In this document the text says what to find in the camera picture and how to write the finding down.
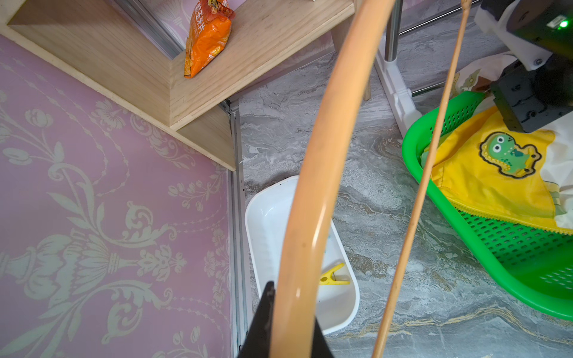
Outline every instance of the cartoon dinosaur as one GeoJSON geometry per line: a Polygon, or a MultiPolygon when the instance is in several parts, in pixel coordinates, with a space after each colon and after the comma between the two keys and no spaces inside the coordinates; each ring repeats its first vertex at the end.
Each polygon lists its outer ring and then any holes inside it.
{"type": "Polygon", "coordinates": [[[494,132],[481,143],[480,157],[497,166],[501,174],[521,179],[535,173],[541,154],[533,144],[520,147],[509,134],[494,132]]]}

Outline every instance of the metal rack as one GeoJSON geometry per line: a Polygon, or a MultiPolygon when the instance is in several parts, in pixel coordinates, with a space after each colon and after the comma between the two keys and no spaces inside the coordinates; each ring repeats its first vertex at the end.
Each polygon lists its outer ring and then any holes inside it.
{"type": "MultiPolygon", "coordinates": [[[[472,7],[479,5],[482,0],[473,0],[472,7]]],[[[374,67],[378,72],[384,92],[390,102],[390,107],[398,123],[398,128],[402,136],[406,135],[408,128],[418,120],[422,114],[416,109],[412,98],[430,91],[433,91],[444,86],[444,82],[439,82],[430,86],[410,90],[404,83],[404,79],[397,66],[398,56],[398,40],[400,37],[407,36],[416,31],[433,25],[441,20],[444,20],[452,15],[461,12],[461,5],[453,6],[446,9],[432,17],[423,19],[412,26],[405,29],[400,29],[400,21],[402,18],[402,4],[403,0],[397,0],[388,25],[386,27],[386,42],[384,48],[380,46],[374,67]]]]}

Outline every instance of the yellow fabric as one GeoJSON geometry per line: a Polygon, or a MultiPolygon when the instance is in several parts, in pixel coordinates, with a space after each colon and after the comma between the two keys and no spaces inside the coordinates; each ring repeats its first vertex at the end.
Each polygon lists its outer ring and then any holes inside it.
{"type": "Polygon", "coordinates": [[[540,229],[557,227],[555,205],[540,169],[552,131],[507,129],[493,107],[461,124],[440,145],[432,180],[460,210],[540,229]]]}

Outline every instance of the cloth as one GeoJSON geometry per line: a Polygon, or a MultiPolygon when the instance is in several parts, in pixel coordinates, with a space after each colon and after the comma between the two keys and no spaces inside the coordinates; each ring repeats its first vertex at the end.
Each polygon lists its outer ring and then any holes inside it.
{"type": "Polygon", "coordinates": [[[487,92],[490,84],[497,81],[503,70],[515,60],[517,57],[511,52],[504,52],[471,62],[454,76],[450,98],[464,91],[487,92]]]}
{"type": "Polygon", "coordinates": [[[487,109],[442,141],[432,180],[470,214],[573,234],[573,126],[558,122],[534,133],[511,132],[496,107],[487,109]]]}

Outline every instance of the metal pole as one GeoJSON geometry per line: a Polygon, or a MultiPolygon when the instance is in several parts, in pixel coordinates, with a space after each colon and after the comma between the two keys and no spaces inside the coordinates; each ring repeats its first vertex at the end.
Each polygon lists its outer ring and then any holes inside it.
{"type": "Polygon", "coordinates": [[[403,0],[396,0],[386,26],[386,50],[384,52],[386,62],[392,62],[398,56],[398,33],[400,31],[400,19],[402,18],[402,2],[403,0]]]}
{"type": "Polygon", "coordinates": [[[231,137],[235,148],[237,169],[229,172],[229,276],[231,301],[231,356],[236,357],[246,339],[253,319],[250,294],[249,249],[245,231],[245,185],[243,182],[243,156],[241,153],[241,120],[238,100],[222,102],[230,112],[231,137]]]}
{"type": "Polygon", "coordinates": [[[412,97],[423,95],[424,93],[433,91],[433,90],[438,89],[438,88],[442,88],[442,87],[444,87],[445,84],[446,84],[446,82],[443,81],[440,83],[433,84],[431,86],[426,86],[424,88],[417,89],[416,91],[412,91],[412,97]]]}
{"type": "MultiPolygon", "coordinates": [[[[472,1],[472,7],[475,5],[479,5],[481,2],[481,0],[473,0],[472,1]]],[[[422,21],[420,21],[419,23],[416,23],[415,25],[408,27],[407,29],[404,29],[402,31],[400,31],[398,33],[398,36],[404,36],[404,35],[408,35],[412,32],[416,32],[418,30],[423,29],[426,26],[429,26],[437,21],[443,20],[448,16],[452,16],[458,12],[460,12],[462,10],[462,6],[461,5],[457,5],[457,6],[453,6],[450,7],[447,10],[442,11],[441,13],[436,14],[435,16],[429,17],[427,19],[424,19],[422,21]]]]}

